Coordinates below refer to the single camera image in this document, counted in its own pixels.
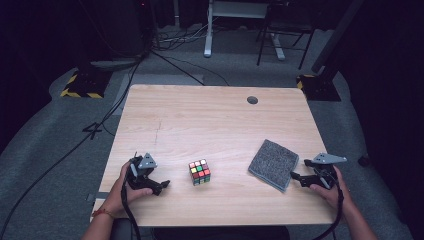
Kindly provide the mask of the person's right hand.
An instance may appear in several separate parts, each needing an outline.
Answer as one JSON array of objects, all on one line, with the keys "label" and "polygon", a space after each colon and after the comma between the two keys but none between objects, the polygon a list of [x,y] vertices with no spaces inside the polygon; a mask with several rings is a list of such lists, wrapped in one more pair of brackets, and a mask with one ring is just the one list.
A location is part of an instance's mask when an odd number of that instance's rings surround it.
[{"label": "person's right hand", "polygon": [[342,209],[344,213],[347,213],[354,206],[354,203],[340,170],[337,167],[334,167],[334,170],[337,174],[339,186],[334,186],[332,189],[328,190],[319,185],[312,184],[310,189],[323,198],[334,209],[338,207],[339,197],[343,196]]}]

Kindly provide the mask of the grey round stand base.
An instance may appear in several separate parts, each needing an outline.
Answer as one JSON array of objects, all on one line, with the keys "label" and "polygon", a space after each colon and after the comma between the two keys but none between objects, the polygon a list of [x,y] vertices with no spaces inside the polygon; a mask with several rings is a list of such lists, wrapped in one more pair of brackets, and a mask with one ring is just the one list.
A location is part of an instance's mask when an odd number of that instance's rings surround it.
[{"label": "grey round stand base", "polygon": [[99,60],[92,61],[90,63],[92,69],[99,71],[121,71],[128,68],[132,68],[140,60],[138,58],[122,58],[122,59],[113,59],[113,60]]}]

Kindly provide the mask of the grey cleaning cloth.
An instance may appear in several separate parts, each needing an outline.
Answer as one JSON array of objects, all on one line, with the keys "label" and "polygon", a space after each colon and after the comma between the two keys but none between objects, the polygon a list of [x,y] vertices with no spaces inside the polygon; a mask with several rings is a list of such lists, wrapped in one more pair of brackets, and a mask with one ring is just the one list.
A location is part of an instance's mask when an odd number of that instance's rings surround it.
[{"label": "grey cleaning cloth", "polygon": [[293,151],[265,139],[251,161],[248,171],[275,189],[285,192],[299,156]]}]

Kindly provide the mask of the yellow black striped stand base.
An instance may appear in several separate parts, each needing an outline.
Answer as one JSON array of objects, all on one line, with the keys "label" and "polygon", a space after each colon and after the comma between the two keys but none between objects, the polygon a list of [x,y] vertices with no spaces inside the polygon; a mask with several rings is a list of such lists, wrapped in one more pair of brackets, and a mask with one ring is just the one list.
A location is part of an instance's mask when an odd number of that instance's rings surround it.
[{"label": "yellow black striped stand base", "polygon": [[309,101],[340,101],[341,98],[332,81],[318,75],[304,74],[296,77],[296,86]]},{"label": "yellow black striped stand base", "polygon": [[107,71],[96,71],[91,74],[75,71],[62,90],[60,96],[95,99],[103,98],[111,76],[112,73]]}]

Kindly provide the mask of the grey tape strip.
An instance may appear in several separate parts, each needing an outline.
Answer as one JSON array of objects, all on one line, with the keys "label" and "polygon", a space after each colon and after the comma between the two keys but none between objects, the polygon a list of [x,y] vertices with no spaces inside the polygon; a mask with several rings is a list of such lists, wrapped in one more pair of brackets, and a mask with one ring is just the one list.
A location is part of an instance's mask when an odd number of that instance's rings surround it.
[{"label": "grey tape strip", "polygon": [[97,192],[96,194],[94,193],[89,193],[86,196],[86,201],[87,202],[95,202],[96,200],[100,199],[100,200],[105,200],[108,197],[109,193],[108,192]]}]

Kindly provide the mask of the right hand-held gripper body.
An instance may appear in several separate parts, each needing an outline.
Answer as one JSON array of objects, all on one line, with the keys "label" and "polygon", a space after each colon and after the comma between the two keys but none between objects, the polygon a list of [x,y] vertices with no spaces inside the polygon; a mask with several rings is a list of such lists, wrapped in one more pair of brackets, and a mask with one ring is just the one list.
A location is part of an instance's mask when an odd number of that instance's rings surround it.
[{"label": "right hand-held gripper body", "polygon": [[346,162],[346,157],[336,156],[329,153],[319,153],[311,160],[311,167],[317,174],[322,186],[331,189],[338,179],[334,170],[336,163]]}]

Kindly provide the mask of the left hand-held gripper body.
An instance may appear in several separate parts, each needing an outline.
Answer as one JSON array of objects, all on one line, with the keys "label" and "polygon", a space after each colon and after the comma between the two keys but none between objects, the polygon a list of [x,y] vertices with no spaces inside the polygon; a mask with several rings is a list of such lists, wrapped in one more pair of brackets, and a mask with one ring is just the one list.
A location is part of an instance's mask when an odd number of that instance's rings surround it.
[{"label": "left hand-held gripper body", "polygon": [[130,160],[129,175],[127,182],[134,190],[150,188],[152,191],[158,190],[158,183],[151,180],[149,175],[158,166],[149,153],[144,156],[134,156]]}]

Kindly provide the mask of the black metal chair frame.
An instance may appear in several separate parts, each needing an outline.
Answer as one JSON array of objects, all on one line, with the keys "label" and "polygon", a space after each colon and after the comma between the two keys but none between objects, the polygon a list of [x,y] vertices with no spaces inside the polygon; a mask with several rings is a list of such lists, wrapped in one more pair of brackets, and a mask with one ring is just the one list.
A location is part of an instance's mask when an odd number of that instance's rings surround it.
[{"label": "black metal chair frame", "polygon": [[298,69],[301,69],[316,30],[315,20],[316,13],[300,0],[272,0],[266,7],[263,25],[256,37],[256,41],[260,42],[257,65],[260,65],[267,35],[296,36],[297,39],[292,44],[292,49],[296,50],[299,40],[307,34],[306,46],[299,48],[299,51],[303,52],[298,66]]}]

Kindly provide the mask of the grey slanted metal post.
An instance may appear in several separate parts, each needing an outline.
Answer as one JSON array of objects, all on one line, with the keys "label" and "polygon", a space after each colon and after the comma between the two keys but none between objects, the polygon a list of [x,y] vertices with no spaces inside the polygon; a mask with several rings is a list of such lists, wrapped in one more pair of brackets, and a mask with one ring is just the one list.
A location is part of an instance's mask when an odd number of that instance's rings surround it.
[{"label": "grey slanted metal post", "polygon": [[338,21],[331,37],[311,67],[311,70],[314,73],[319,73],[321,69],[329,70],[331,62],[336,61],[337,57],[339,56],[339,45],[341,43],[343,34],[348,29],[350,23],[352,22],[364,0],[349,1],[349,6],[343,12],[343,16]]}]

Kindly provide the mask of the white desk frame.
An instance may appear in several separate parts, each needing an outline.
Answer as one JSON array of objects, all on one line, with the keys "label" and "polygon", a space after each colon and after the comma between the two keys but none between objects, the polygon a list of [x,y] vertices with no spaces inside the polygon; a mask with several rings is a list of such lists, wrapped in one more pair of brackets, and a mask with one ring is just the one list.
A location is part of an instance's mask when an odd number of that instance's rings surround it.
[{"label": "white desk frame", "polygon": [[207,33],[203,55],[212,56],[213,20],[215,17],[264,19],[267,3],[247,0],[208,0]]}]

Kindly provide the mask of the person's dark clothing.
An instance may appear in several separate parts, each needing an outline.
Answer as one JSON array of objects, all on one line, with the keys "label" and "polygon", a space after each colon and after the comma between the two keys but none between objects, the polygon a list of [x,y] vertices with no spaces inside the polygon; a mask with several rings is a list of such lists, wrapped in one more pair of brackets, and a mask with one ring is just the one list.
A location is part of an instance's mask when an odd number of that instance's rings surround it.
[{"label": "person's dark clothing", "polygon": [[290,240],[284,226],[159,227],[154,240]]}]

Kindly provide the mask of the multicoloured puzzle cube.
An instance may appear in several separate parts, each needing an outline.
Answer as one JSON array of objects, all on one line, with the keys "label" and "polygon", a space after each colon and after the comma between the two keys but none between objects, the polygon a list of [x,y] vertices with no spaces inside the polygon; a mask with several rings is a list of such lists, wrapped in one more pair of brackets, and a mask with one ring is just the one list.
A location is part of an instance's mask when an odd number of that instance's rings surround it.
[{"label": "multicoloured puzzle cube", "polygon": [[205,159],[188,164],[190,176],[194,186],[207,183],[211,180],[211,171]]}]

